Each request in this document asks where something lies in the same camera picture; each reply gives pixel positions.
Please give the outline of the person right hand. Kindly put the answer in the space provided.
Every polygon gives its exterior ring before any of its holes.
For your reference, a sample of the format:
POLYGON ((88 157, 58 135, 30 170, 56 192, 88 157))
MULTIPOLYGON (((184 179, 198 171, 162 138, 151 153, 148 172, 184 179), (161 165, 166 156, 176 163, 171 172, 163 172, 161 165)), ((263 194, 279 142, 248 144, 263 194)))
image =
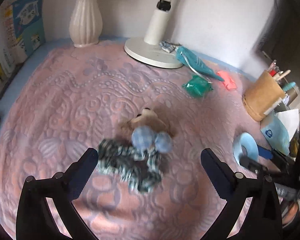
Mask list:
POLYGON ((300 217, 300 210, 298 202, 281 203, 282 210, 282 226, 287 227, 296 218, 300 217))

